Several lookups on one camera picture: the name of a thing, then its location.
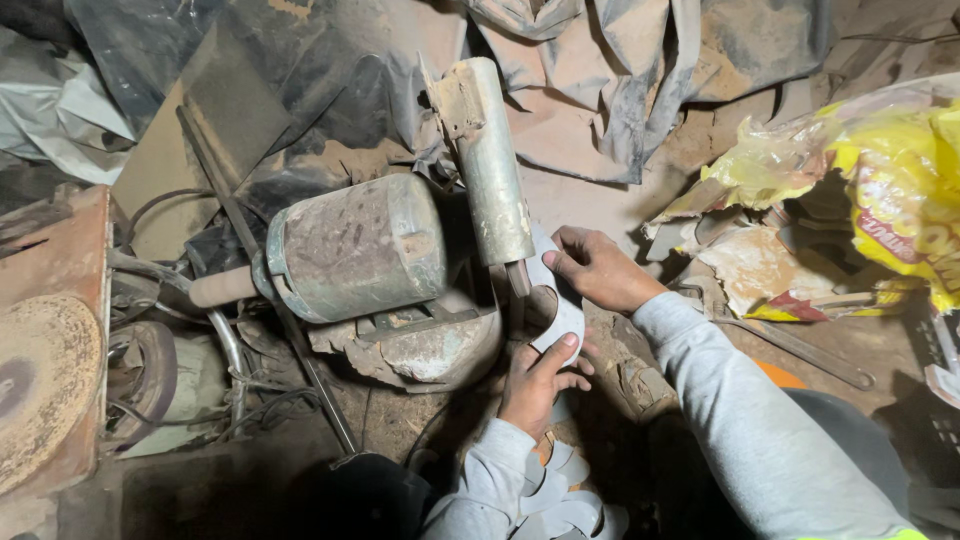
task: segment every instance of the gray sleeve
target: gray sleeve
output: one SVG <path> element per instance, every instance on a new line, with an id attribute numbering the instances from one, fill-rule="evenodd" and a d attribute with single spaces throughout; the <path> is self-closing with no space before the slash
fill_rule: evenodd
<path id="1" fill-rule="evenodd" d="M 518 512 L 527 455 L 536 441 L 493 418 L 467 452 L 457 491 L 430 510 L 422 538 L 503 540 Z"/>
<path id="2" fill-rule="evenodd" d="M 710 470 L 760 537 L 890 538 L 913 527 L 793 400 L 674 292 L 632 320 Z"/>

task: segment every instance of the grinding wheel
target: grinding wheel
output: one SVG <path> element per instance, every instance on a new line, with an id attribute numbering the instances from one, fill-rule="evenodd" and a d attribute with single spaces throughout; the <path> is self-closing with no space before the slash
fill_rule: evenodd
<path id="1" fill-rule="evenodd" d="M 0 494 L 60 449 L 102 370 L 100 326 L 83 302 L 38 296 L 0 312 Z"/>

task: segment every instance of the left hand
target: left hand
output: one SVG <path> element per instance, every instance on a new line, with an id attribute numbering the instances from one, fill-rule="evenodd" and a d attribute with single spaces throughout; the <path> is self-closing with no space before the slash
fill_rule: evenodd
<path id="1" fill-rule="evenodd" d="M 595 350 L 595 347 L 586 345 L 584 349 L 589 349 L 588 354 Z M 530 345 L 517 347 L 496 417 L 539 440 L 550 421 L 557 392 L 572 387 L 590 390 L 590 383 L 584 376 L 572 371 L 557 373 L 576 349 L 577 336 L 572 332 L 564 334 L 542 356 Z M 593 366 L 582 356 L 577 357 L 573 366 L 587 375 L 593 373 Z"/>

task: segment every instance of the hand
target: hand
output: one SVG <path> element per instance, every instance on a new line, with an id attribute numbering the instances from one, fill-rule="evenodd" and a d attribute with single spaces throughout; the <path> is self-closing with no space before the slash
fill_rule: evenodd
<path id="1" fill-rule="evenodd" d="M 543 356 L 530 345 L 517 347 L 496 417 L 526 431 L 534 440 L 540 440 L 550 421 L 557 392 L 572 387 L 590 390 L 590 383 L 584 376 L 570 371 L 557 373 L 576 349 L 577 335 L 572 332 L 564 334 Z M 582 356 L 578 356 L 573 365 L 587 375 L 593 373 L 593 366 Z"/>
<path id="2" fill-rule="evenodd" d="M 599 231 L 563 226 L 552 238 L 561 251 L 546 252 L 543 263 L 602 309 L 629 317 L 667 291 Z"/>

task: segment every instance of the rusty metal plate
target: rusty metal plate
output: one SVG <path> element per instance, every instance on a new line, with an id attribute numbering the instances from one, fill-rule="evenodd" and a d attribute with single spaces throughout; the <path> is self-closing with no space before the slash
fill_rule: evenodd
<path id="1" fill-rule="evenodd" d="M 94 314 L 101 339 L 106 342 L 107 247 L 112 231 L 108 201 L 105 185 L 76 193 L 69 199 L 71 217 L 5 244 L 27 249 L 0 259 L 0 282 L 4 284 L 0 287 L 0 310 L 36 296 L 72 297 Z M 102 370 L 104 355 L 89 361 Z M 97 434 L 104 422 L 103 388 L 100 379 L 93 401 L 57 453 L 4 499 L 41 496 L 72 485 L 94 471 Z"/>

